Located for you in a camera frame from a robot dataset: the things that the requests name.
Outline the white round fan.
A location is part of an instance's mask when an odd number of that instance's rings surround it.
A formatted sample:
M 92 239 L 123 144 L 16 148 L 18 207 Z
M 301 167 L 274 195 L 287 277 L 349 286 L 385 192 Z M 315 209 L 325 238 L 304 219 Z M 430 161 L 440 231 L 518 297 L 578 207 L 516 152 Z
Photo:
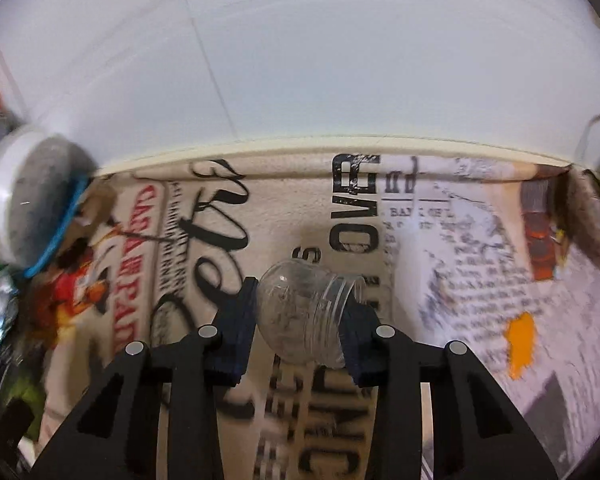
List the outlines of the white round fan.
M 0 141 L 0 262 L 38 263 L 95 168 L 83 148 L 25 125 Z

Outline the printed newspaper table cover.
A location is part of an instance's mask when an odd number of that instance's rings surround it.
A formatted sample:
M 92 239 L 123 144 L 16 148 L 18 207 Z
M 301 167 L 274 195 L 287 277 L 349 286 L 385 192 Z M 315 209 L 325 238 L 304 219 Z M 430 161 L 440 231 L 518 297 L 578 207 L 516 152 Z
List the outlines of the printed newspaper table cover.
M 100 177 L 32 309 L 35 479 L 565 479 L 600 440 L 600 200 L 568 166 Z

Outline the clear round plastic bottle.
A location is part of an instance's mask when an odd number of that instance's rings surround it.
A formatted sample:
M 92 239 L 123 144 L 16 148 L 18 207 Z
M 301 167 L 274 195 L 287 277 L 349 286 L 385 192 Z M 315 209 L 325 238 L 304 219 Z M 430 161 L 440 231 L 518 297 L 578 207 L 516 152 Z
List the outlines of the clear round plastic bottle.
M 314 363 L 335 370 L 344 367 L 339 339 L 343 311 L 364 298 L 358 274 L 332 272 L 302 259 L 271 266 L 257 286 L 260 334 L 283 361 Z

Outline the small orange peel piece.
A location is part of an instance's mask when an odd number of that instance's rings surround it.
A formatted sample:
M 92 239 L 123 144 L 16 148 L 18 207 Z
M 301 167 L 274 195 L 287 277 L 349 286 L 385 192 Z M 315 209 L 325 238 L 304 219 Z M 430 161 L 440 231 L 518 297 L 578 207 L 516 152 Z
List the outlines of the small orange peel piece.
M 522 312 L 512 318 L 506 327 L 504 337 L 508 344 L 508 376 L 518 380 L 532 365 L 535 346 L 534 318 L 529 312 Z

